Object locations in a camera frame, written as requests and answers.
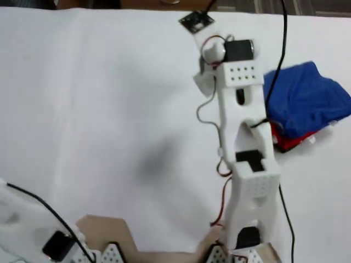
red wire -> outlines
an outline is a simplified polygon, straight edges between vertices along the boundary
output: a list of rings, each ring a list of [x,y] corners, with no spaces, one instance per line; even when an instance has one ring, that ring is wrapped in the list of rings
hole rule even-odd
[[[220,205],[220,211],[218,214],[217,219],[210,223],[210,226],[215,226],[219,223],[220,219],[222,218],[222,214],[223,214],[223,210],[224,210],[224,201],[225,201],[225,187],[227,186],[228,182],[231,180],[231,177],[227,179],[227,181],[225,182],[224,186],[223,186],[223,190],[222,190],[222,203]]]
[[[217,164],[217,167],[216,167],[216,171],[217,173],[221,176],[221,177],[228,177],[229,175],[231,175],[233,172],[231,170],[229,170],[229,172],[225,173],[225,174],[222,174],[220,171],[219,171],[219,166],[220,164],[222,163],[223,161],[223,157],[220,159],[219,163]]]
[[[233,255],[233,256],[235,256],[235,257],[239,258],[240,260],[241,260],[241,258],[243,258],[243,259],[245,259],[245,260],[246,260],[246,262],[245,262],[245,263],[248,263],[248,257],[246,257],[246,256],[239,256],[239,255]]]
[[[208,37],[208,38],[204,41],[204,43],[202,44],[201,49],[200,49],[200,53],[201,53],[201,56],[202,56],[202,58],[203,58],[203,60],[205,61],[206,64],[208,64],[208,65],[210,65],[210,66],[213,66],[213,67],[218,67],[218,66],[222,63],[222,61],[215,61],[215,62],[212,62],[212,63],[208,63],[208,62],[206,61],[205,57],[203,56],[203,48],[205,47],[205,45],[207,44],[207,42],[208,42],[210,39],[215,38],[215,37],[218,37],[218,38],[220,38],[220,39],[222,39],[222,40],[225,41],[224,37],[222,37],[222,36],[220,36],[220,35],[213,35],[213,36],[210,36],[210,37]]]

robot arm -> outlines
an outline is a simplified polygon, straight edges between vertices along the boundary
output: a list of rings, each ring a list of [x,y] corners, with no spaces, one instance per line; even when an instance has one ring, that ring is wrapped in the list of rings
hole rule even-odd
[[[180,23],[194,35],[200,48],[201,70],[194,77],[198,88],[205,96],[217,93],[219,152],[233,174],[222,241],[229,250],[269,243],[276,218],[280,170],[274,158],[270,124],[263,122],[253,127],[266,119],[263,73],[253,42],[219,37],[214,20],[207,14],[193,12]],[[217,41],[204,50],[210,38]],[[254,146],[243,150],[235,147],[235,141],[245,126],[253,135]]]

gray carpet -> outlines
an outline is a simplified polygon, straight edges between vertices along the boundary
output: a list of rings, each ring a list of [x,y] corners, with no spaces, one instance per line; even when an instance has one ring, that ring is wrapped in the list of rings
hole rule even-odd
[[[285,0],[290,15],[351,18],[351,0]],[[281,14],[280,0],[219,0],[218,10]]]

white 3d-printed robot arm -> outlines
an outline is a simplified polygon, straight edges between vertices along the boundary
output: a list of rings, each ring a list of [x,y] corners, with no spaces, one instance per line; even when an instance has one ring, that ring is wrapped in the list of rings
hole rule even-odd
[[[217,33],[214,25],[193,33],[196,43]],[[226,53],[225,44],[220,45]],[[222,241],[229,250],[254,247],[269,243],[276,218],[276,194],[280,182],[280,169],[274,158],[270,124],[266,119],[263,73],[255,56],[250,59],[223,58],[219,43],[203,50],[201,56],[210,64],[202,67],[194,80],[205,96],[216,93],[219,104],[221,157],[233,173],[231,197],[225,212],[225,230]],[[221,61],[219,65],[211,63]],[[238,90],[244,101],[239,103]],[[255,140],[256,148],[235,148],[235,141],[242,125],[247,126]]]

black cable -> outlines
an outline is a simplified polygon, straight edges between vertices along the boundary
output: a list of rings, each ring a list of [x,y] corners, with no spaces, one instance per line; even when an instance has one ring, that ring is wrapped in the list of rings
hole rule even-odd
[[[15,186],[15,185],[9,184],[9,183],[7,183],[7,186],[11,187],[11,188],[13,188],[13,189],[15,189],[17,191],[20,191],[22,193],[25,193],[26,195],[29,195],[29,196],[33,197],[35,200],[37,200],[39,203],[41,203],[43,206],[45,206],[57,218],[57,220],[59,220],[60,223],[68,230],[68,232],[70,233],[71,237],[78,244],[78,246],[82,249],[83,254],[88,258],[90,263],[94,263],[94,260],[90,257],[89,253],[84,248],[84,246],[82,245],[82,243],[80,242],[80,240],[78,239],[76,234],[73,232],[73,230],[70,228],[70,226],[65,222],[65,220],[62,219],[62,217],[53,208],[51,208],[51,206],[49,206],[47,204],[47,202],[45,202],[42,198],[38,197],[34,193],[31,193],[31,192],[29,192],[27,190],[24,190],[24,189],[22,189],[22,188],[20,188],[18,186]]]
[[[281,65],[283,64],[283,61],[284,61],[284,58],[285,58],[286,37],[287,37],[287,11],[286,11],[286,6],[285,6],[284,0],[280,0],[280,2],[281,2],[281,6],[283,8],[283,17],[284,17],[283,44],[282,44],[281,56],[280,56],[280,60],[279,60],[279,63],[278,63],[278,67],[277,67],[277,69],[275,71],[272,83],[270,84],[270,88],[269,88],[269,91],[268,91],[267,98],[265,99],[265,107],[267,109],[267,113],[268,113],[269,100],[270,100],[270,97],[271,97],[272,92],[274,90],[276,80],[278,79],[278,75],[280,73]]]
[[[217,0],[211,0],[203,13],[207,14],[216,2]]]
[[[281,189],[281,185],[280,184],[279,184],[279,194],[280,194],[281,203],[283,204],[283,207],[284,207],[284,212],[285,212],[285,215],[286,215],[286,219],[287,219],[287,222],[289,224],[290,231],[291,231],[291,236],[292,236],[292,242],[291,242],[291,263],[294,263],[295,233],[294,233],[294,229],[292,228],[292,223],[291,223],[289,214],[288,214],[287,209],[286,209],[284,196],[283,196],[283,191]]]

